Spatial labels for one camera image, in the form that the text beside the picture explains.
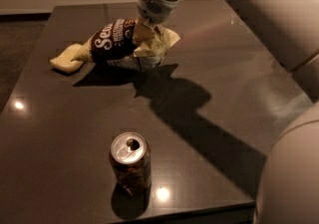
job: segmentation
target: crumpled bag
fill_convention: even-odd
[[[147,71],[157,67],[178,40],[176,32],[148,20],[119,19],[98,31],[83,46],[70,46],[50,64],[67,74],[79,70],[84,62]]]

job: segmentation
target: table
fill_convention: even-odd
[[[181,1],[163,24],[181,39],[150,72],[50,68],[71,44],[138,16],[135,3],[54,9],[0,116],[1,223],[109,223],[254,202],[277,136],[312,104],[223,0]],[[146,196],[123,195],[108,160],[125,131],[152,148]]]

